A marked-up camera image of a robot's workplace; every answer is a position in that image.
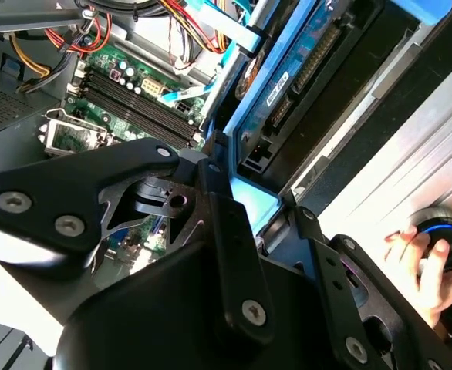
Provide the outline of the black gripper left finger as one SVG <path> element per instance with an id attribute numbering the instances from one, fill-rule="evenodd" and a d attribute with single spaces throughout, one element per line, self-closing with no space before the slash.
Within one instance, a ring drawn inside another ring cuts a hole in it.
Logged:
<path id="1" fill-rule="evenodd" d="M 173 247 L 213 251 L 220 332 L 273 336 L 273 307 L 245 207 L 234 199 L 228 141 L 196 163 L 146 138 L 0 172 L 0 262 L 64 279 L 83 274 L 102 239 L 150 215 L 172 220 Z"/>

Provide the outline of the person bare hand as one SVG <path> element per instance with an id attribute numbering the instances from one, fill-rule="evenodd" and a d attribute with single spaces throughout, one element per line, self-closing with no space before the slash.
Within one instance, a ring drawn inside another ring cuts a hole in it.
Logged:
<path id="1" fill-rule="evenodd" d="M 409 226 L 385 238 L 381 261 L 383 271 L 396 289 L 434 328 L 441 313 L 452 305 L 452 271 L 444 270 L 451 246 L 444 239 L 438 240 L 421 268 L 420 261 L 429 243 L 428 234 Z"/>

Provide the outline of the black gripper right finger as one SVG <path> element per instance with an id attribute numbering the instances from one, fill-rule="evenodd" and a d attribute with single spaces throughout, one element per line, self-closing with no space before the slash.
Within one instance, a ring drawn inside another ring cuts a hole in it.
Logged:
<path id="1" fill-rule="evenodd" d="M 452 369 L 451 349 L 351 237 L 326 240 L 304 207 L 290 208 L 288 225 L 282 262 L 314 281 L 336 367 Z"/>

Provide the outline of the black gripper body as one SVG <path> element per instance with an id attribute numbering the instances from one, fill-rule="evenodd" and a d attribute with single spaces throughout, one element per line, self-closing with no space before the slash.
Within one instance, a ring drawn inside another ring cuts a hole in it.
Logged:
<path id="1" fill-rule="evenodd" d="M 194 245 L 93 295 L 67 322 L 56 369 L 343 369 L 315 285 L 261 263 L 276 321 L 272 342 L 223 338 L 212 260 Z"/>

